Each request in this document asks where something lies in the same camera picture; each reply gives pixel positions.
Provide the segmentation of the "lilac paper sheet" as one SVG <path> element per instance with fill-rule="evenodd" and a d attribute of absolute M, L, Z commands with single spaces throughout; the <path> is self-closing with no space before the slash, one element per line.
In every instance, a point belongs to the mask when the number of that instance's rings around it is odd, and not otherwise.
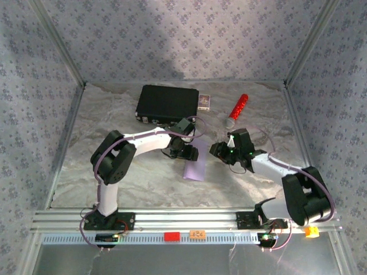
<path fill-rule="evenodd" d="M 194 139 L 192 145 L 198 149 L 198 159 L 196 161 L 187 160 L 183 172 L 183 178 L 195 181 L 204 181 L 205 166 L 208 154 L 208 144 L 204 140 Z"/>

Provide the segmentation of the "red toy microphone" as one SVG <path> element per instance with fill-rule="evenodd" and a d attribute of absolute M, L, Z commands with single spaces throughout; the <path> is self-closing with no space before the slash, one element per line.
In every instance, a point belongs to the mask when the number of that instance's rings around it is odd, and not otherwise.
<path fill-rule="evenodd" d="M 231 129 L 235 126 L 236 120 L 239 118 L 242 110 L 244 109 L 247 101 L 249 99 L 249 96 L 247 94 L 242 94 L 240 98 L 238 99 L 237 103 L 235 104 L 234 108 L 232 109 L 232 112 L 225 120 L 225 128 Z"/>

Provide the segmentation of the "black hard case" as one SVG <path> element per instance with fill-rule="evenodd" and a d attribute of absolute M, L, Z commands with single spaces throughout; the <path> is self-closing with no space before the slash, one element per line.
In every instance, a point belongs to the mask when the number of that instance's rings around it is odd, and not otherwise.
<path fill-rule="evenodd" d="M 144 85 L 135 110 L 142 123 L 170 124 L 195 116 L 199 91 L 192 88 Z"/>

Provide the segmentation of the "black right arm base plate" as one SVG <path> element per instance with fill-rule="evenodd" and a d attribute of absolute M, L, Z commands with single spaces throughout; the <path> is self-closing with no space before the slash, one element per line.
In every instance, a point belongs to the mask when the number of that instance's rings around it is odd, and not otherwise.
<path fill-rule="evenodd" d="M 268 219 L 256 211 L 236 212 L 236 223 L 239 230 L 288 229 L 288 222 L 284 219 Z"/>

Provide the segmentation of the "aluminium mounting rail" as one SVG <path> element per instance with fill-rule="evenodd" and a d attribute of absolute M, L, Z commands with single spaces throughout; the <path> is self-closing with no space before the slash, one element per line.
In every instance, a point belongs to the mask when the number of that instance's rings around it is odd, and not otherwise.
<path fill-rule="evenodd" d="M 72 208 L 52 208 L 37 211 L 33 216 L 30 230 L 39 233 L 65 232 L 79 230 L 81 216 L 88 210 Z M 245 212 L 242 208 L 142 208 L 121 209 L 123 213 L 134 213 L 134 230 L 154 231 L 235 231 L 237 230 L 236 213 Z"/>

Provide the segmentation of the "aluminium table side rail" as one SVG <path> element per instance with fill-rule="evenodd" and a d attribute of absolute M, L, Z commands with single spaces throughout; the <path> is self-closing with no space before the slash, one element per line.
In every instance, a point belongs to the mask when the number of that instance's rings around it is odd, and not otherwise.
<path fill-rule="evenodd" d="M 290 119 L 292 122 L 293 129 L 295 131 L 295 137 L 296 137 L 298 147 L 300 149 L 300 153 L 302 155 L 304 163 L 310 166 L 313 162 L 310 158 L 310 154 L 307 148 L 306 138 L 303 133 L 302 124 L 300 122 L 300 118 L 296 110 L 295 103 L 292 98 L 292 94 L 288 88 L 288 84 L 286 80 L 283 81 L 283 86 L 284 86 L 283 93 L 284 93 L 284 97 L 286 101 L 286 106 L 290 113 Z"/>
<path fill-rule="evenodd" d="M 43 210 L 49 210 L 51 208 L 54 191 L 57 186 L 58 178 L 63 166 L 63 162 L 67 153 L 68 145 L 71 140 L 71 134 L 75 124 L 76 116 L 79 110 L 81 99 L 85 91 L 86 82 L 82 83 L 82 86 L 77 87 L 76 93 L 71 102 L 71 108 L 68 112 L 68 116 L 63 126 L 63 131 L 59 140 L 59 144 L 56 150 L 56 156 L 52 162 L 51 171 L 47 178 L 48 192 L 43 206 Z"/>

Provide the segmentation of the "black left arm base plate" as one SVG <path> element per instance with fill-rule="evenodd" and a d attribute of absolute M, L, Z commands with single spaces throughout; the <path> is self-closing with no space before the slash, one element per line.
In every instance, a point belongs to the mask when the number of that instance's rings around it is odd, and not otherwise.
<path fill-rule="evenodd" d="M 105 217 L 98 211 L 88 215 L 83 229 L 87 231 L 126 231 L 133 230 L 135 225 L 135 213 L 115 211 Z"/>

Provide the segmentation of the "aluminium frame post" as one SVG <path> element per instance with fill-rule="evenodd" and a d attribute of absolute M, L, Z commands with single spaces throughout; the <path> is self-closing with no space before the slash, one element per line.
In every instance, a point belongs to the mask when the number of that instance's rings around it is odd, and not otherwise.
<path fill-rule="evenodd" d="M 330 18 L 334 14 L 341 0 L 325 0 L 320 12 L 318 13 L 312 27 L 302 44 L 302 47 L 292 63 L 287 77 L 284 79 L 284 86 L 290 89 L 294 84 L 294 81 L 302 71 L 306 61 L 308 60 L 311 52 L 316 46 L 322 32 L 325 30 Z"/>

